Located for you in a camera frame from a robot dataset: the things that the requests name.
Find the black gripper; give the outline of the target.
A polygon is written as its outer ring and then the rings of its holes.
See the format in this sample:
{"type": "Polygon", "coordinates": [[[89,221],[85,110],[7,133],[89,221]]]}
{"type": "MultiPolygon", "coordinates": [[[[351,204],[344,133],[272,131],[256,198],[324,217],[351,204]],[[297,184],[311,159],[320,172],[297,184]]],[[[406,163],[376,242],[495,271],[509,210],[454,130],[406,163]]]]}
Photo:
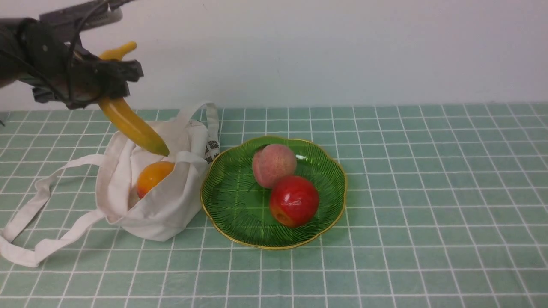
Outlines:
{"type": "Polygon", "coordinates": [[[130,95],[127,82],[144,76],[137,60],[92,60],[81,48],[80,36],[75,43],[63,37],[55,26],[33,18],[12,22],[15,57],[21,82],[33,88],[37,103],[64,103],[70,110],[85,109],[102,99],[130,95]]]}

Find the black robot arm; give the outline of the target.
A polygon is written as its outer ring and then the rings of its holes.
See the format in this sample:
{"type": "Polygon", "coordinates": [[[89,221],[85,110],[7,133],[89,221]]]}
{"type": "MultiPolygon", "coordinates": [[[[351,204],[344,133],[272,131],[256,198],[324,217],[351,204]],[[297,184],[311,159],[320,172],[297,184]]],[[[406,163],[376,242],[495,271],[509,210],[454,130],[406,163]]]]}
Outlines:
{"type": "Polygon", "coordinates": [[[82,31],[115,21],[122,4],[94,0],[38,19],[2,18],[1,86],[28,84],[37,103],[64,103],[70,110],[129,96],[129,82],[144,76],[139,61],[99,57],[80,39],[82,31]]]}

